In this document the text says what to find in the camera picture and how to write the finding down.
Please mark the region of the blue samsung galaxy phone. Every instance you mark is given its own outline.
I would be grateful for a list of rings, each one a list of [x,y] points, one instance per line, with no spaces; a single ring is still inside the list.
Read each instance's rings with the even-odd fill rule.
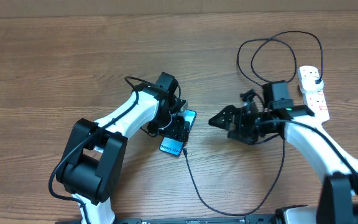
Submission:
[[[196,111],[193,111],[193,110],[186,110],[185,111],[185,121],[189,123],[188,127],[186,127],[186,130],[188,131],[188,133],[190,132],[192,126],[193,126],[193,123],[195,122],[195,119],[196,119]],[[170,138],[167,138],[167,137],[164,137],[162,139],[162,142],[160,144],[160,147],[159,149],[162,151],[162,152],[166,152],[166,153],[169,153],[171,155],[174,155],[174,156],[179,156],[183,147],[184,147],[185,143],[184,142],[180,142],[180,141],[177,141],[177,140],[173,140],[173,139],[170,139]]]

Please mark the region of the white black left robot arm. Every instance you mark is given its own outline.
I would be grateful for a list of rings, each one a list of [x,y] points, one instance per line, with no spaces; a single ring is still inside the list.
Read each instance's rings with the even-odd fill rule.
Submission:
[[[142,130],[162,136],[160,150],[179,155],[188,141],[196,113],[181,98],[178,80],[161,73],[155,83],[139,79],[130,98],[96,121],[79,119],[71,130],[62,158],[48,181],[50,195],[76,202],[78,223],[114,223],[115,191],[128,140]]]

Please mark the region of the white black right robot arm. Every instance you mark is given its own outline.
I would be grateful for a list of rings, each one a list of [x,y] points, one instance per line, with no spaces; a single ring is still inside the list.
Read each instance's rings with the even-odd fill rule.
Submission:
[[[323,183],[318,206],[278,208],[271,223],[358,223],[358,160],[324,130],[308,106],[294,105],[287,82],[264,84],[262,92],[263,111],[257,109],[256,92],[251,90],[241,95],[243,107],[226,106],[208,123],[248,145],[256,145],[266,134],[278,134],[318,174]]]

